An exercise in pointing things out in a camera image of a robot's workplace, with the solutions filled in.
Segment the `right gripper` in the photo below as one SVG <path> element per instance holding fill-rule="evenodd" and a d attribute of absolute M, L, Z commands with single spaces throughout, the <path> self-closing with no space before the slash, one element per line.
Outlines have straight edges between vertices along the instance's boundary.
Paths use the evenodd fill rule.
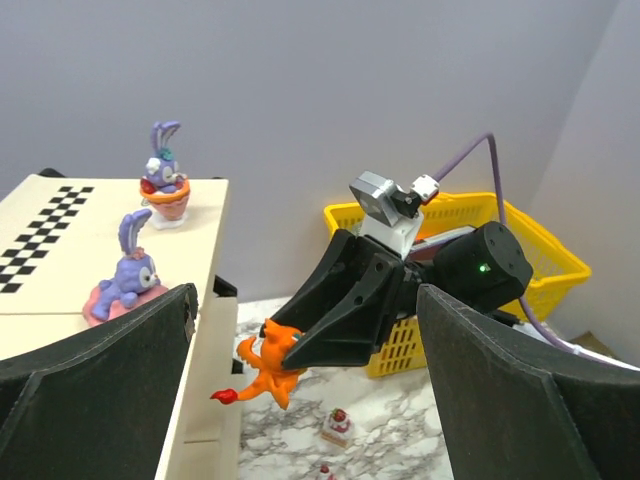
<path fill-rule="evenodd" d="M 400 256 L 369 236 L 335 231 L 324 255 L 292 298 L 271 316 L 302 338 L 286 370 L 358 367 L 416 313 L 418 287 L 435 278 L 433 256 Z"/>

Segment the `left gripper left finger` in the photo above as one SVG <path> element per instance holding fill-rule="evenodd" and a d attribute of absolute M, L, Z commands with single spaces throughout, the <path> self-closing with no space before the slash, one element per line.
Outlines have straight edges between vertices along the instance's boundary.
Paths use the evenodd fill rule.
<path fill-rule="evenodd" d="M 182 284 L 2 361 L 2 478 L 154 478 L 197 310 Z"/>

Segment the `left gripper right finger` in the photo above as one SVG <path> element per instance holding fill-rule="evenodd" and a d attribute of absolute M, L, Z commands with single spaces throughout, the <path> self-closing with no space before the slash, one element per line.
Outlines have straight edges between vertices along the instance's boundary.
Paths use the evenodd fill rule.
<path fill-rule="evenodd" d="M 638 478 L 638 371 L 552 347 L 431 285 L 417 314 L 455 478 Z"/>

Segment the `orange dragon toy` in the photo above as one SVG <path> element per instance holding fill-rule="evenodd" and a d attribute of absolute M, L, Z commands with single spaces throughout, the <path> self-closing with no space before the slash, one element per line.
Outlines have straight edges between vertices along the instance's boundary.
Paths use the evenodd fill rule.
<path fill-rule="evenodd" d="M 282 410 L 288 408 L 290 394 L 305 369 L 285 370 L 283 361 L 302 338 L 303 333 L 297 328 L 280 325 L 272 319 L 265 320 L 263 333 L 264 339 L 259 354 L 253 351 L 256 336 L 242 340 L 236 349 L 241 360 L 258 370 L 256 378 L 241 391 L 232 388 L 218 390 L 211 394 L 211 399 L 229 405 L 270 393 Z"/>

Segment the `purple bunny donut toy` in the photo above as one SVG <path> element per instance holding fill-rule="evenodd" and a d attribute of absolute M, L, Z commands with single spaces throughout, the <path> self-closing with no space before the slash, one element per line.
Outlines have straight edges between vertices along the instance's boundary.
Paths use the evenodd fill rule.
<path fill-rule="evenodd" d="M 100 280 L 86 301 L 82 314 L 90 326 L 97 326 L 166 293 L 152 257 L 138 245 L 138 234 L 152 216 L 148 208 L 126 214 L 118 228 L 121 258 L 115 273 Z"/>

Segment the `purple bunny cupcake toy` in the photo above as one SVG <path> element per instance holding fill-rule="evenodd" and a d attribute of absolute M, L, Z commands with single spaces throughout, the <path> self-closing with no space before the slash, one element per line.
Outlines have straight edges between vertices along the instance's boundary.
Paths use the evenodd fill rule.
<path fill-rule="evenodd" d="M 153 209 L 150 221 L 157 230 L 179 228 L 187 218 L 190 183 L 169 146 L 180 127 L 179 121 L 158 121 L 150 132 L 152 154 L 146 161 L 139 191 L 143 205 Z"/>

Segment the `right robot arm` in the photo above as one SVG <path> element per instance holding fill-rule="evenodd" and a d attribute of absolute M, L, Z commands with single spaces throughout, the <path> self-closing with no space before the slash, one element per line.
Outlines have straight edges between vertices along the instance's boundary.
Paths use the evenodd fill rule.
<path fill-rule="evenodd" d="M 444 243 L 426 261 L 403 259 L 369 236 L 338 229 L 315 270 L 272 317 L 302 333 L 281 366 L 366 365 L 393 326 L 415 315 L 423 284 L 492 316 L 521 298 L 532 277 L 520 243 L 496 221 Z"/>

